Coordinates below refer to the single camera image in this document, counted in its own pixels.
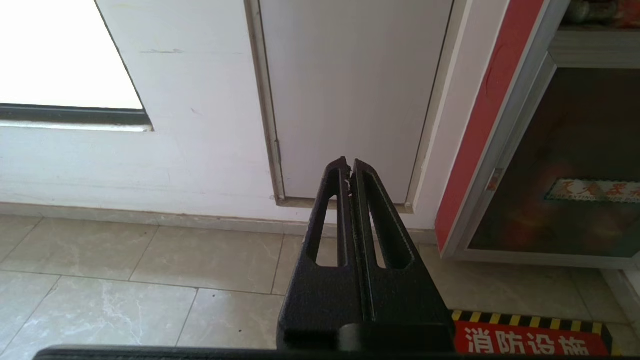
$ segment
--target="glass panel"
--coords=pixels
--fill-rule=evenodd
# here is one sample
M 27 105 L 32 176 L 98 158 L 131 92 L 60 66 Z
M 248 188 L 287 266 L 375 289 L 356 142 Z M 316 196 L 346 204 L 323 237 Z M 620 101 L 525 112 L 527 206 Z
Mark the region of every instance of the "glass panel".
M 0 1 L 0 103 L 142 109 L 91 0 Z
M 470 248 L 640 251 L 640 70 L 558 69 Z

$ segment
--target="red sign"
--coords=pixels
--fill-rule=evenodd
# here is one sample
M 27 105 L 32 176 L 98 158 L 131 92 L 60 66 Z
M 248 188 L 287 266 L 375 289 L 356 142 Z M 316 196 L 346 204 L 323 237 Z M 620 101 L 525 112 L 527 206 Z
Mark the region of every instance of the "red sign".
M 456 322 L 461 354 L 608 356 L 600 335 L 492 323 Z

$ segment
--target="white wall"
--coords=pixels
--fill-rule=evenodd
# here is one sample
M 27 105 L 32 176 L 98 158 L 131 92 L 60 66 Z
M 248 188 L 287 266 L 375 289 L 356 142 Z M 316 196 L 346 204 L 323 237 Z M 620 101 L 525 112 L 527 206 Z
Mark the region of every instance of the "white wall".
M 507 1 L 468 4 L 456 53 L 477 66 L 461 57 L 447 93 L 471 90 L 440 105 L 446 144 L 433 143 L 409 228 L 433 228 Z M 243 2 L 98 4 L 156 131 L 0 127 L 0 202 L 307 221 L 272 199 Z

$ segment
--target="floor tile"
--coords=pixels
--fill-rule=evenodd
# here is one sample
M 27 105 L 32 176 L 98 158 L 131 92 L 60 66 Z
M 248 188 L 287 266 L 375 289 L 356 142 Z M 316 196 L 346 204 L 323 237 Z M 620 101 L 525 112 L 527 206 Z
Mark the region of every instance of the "floor tile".
M 157 226 L 46 218 L 2 270 L 127 280 Z
M 575 268 L 569 271 L 594 321 L 628 323 L 599 270 Z
M 629 325 L 608 323 L 607 328 L 613 337 L 613 343 L 624 356 L 640 356 L 640 341 Z
M 281 234 L 160 227 L 132 281 L 269 293 Z
M 275 348 L 283 299 L 200 289 L 178 346 Z
M 273 294 L 285 295 L 289 288 L 289 282 L 296 268 L 300 249 L 302 249 L 302 236 L 285 235 L 282 242 L 278 272 L 273 283 Z M 338 265 L 338 242 L 334 238 L 322 238 L 316 263 L 320 266 Z
M 196 290 L 62 277 L 1 360 L 31 359 L 61 344 L 174 346 Z
M 42 218 L 0 215 L 0 261 L 2 261 Z
M 565 268 L 443 261 L 429 245 L 420 252 L 449 309 L 591 319 Z
M 0 271 L 0 352 L 56 283 L 57 275 Z

